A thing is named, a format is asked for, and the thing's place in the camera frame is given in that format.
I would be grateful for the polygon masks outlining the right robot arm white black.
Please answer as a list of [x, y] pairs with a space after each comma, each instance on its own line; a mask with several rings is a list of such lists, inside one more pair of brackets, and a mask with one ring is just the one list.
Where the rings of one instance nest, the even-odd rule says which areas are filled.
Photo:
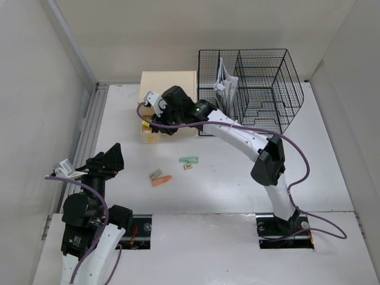
[[278, 135], [268, 138], [245, 130], [212, 103], [193, 102], [177, 85], [163, 94], [149, 91], [144, 99], [154, 110], [151, 117], [154, 132], [173, 135], [179, 126], [187, 125], [218, 137], [245, 154], [254, 163], [252, 179], [265, 188], [273, 205], [276, 229], [288, 234], [296, 228], [296, 209], [287, 194], [284, 148]]

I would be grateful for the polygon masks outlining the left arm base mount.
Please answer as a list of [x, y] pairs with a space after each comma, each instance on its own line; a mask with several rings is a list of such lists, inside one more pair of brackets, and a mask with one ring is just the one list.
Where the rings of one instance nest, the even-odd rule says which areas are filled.
[[152, 215], [134, 215], [132, 227], [117, 242], [122, 249], [146, 250], [151, 247]]

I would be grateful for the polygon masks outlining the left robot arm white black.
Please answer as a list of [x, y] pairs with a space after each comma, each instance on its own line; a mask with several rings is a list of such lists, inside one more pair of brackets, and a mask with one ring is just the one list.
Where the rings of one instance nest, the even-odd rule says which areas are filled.
[[61, 251], [62, 284], [107, 284], [105, 271], [122, 236], [131, 232], [133, 211], [105, 202], [106, 181], [124, 169], [121, 145], [99, 152], [74, 168], [68, 160], [60, 162], [54, 174], [65, 182], [81, 187], [69, 195], [63, 205], [65, 223]]

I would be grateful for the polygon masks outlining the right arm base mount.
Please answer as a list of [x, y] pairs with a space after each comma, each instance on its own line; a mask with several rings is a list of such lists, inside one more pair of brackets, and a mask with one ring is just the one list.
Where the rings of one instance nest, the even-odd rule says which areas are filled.
[[298, 214], [289, 221], [274, 216], [273, 213], [256, 215], [256, 230], [260, 249], [314, 249], [306, 215]]

